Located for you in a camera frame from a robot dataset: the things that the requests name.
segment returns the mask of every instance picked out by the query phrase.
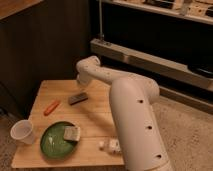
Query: robot arm screw hole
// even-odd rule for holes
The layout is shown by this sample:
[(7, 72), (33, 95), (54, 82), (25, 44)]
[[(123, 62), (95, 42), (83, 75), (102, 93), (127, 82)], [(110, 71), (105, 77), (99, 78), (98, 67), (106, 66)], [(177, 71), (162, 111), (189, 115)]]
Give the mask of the robot arm screw hole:
[(162, 156), (161, 156), (160, 154), (158, 154), (156, 157), (157, 157), (158, 159), (161, 159)]
[(147, 128), (147, 129), (152, 129), (152, 126), (147, 126), (146, 128)]
[(138, 100), (138, 103), (143, 103), (143, 100)]

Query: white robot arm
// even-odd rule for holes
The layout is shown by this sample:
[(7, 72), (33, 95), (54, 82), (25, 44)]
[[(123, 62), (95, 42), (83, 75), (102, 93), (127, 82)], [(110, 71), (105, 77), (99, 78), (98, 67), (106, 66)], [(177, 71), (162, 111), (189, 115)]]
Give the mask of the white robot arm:
[(147, 77), (100, 66), (96, 56), (77, 63), (77, 82), (93, 78), (109, 85), (109, 102), (124, 163), (129, 171), (173, 171), (161, 139), (152, 104), (159, 96), (157, 83)]

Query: red marker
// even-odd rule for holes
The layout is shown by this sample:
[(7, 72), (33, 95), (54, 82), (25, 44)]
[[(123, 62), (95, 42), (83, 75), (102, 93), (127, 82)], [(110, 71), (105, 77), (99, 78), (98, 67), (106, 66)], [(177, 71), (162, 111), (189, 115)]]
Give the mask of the red marker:
[(44, 111), (44, 116), (48, 116), (50, 113), (52, 113), (55, 108), (61, 103), (60, 100), (55, 100), (52, 104), (50, 104)]

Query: yellow sponge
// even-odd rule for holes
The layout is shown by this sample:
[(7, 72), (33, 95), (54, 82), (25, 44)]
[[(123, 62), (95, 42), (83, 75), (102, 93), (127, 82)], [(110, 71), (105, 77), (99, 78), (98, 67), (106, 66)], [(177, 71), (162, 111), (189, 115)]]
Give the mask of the yellow sponge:
[(66, 126), (64, 131), (64, 139), (69, 141), (80, 140), (81, 129), (78, 126)]

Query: paper cup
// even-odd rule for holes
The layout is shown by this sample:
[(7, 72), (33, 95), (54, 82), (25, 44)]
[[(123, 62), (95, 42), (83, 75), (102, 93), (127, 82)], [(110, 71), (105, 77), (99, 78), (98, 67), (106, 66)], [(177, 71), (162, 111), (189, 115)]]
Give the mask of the paper cup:
[(10, 135), (14, 140), (21, 141), (25, 144), (33, 144), (35, 142), (33, 125), (29, 120), (16, 122), (10, 130)]

